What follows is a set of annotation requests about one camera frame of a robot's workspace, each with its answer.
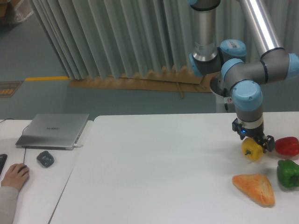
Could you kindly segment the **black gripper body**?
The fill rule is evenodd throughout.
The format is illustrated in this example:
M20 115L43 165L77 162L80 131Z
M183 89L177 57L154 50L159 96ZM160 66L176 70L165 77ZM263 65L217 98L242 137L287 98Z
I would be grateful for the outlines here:
M263 133L264 131L263 118L259 118L258 120L253 122L245 122L243 120L236 118L232 122L232 130L234 132L237 132L241 140L243 140L245 137L250 137L255 142L262 142L263 140L266 139Z

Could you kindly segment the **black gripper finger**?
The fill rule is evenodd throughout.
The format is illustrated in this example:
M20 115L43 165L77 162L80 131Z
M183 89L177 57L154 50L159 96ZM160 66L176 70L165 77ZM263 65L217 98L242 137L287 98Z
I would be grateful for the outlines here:
M263 135L262 137L257 138L257 143L263 149L263 153L272 152L275 149L275 140L271 135Z

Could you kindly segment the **grey sleeved forearm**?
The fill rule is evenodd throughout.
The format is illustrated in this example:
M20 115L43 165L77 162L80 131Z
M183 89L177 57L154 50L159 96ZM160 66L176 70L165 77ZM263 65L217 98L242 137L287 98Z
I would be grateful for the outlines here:
M15 216L19 191L14 187L0 188L0 223L12 224Z

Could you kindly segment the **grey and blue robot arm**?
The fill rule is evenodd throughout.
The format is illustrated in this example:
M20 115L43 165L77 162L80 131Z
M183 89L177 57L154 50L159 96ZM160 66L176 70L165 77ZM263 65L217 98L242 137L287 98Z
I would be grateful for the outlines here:
M218 0L190 0L195 11L195 47L189 55L195 75L218 72L211 79L211 91L229 97L235 106L232 129L241 139L250 137L264 152L275 148L275 140L263 132L261 84L285 80L299 74L299 58L283 48L262 0L241 0L240 6L257 46L260 60L246 63L241 41L224 40L215 46L215 14Z

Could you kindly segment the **person's bare hand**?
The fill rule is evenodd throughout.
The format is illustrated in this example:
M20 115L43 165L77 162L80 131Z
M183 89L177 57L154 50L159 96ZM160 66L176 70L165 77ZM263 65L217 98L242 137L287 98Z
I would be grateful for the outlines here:
M1 181L1 187L12 187L18 192L22 189L26 181L29 179L26 177L18 177L17 171L19 168L25 165L24 163L13 164L5 173L3 180Z

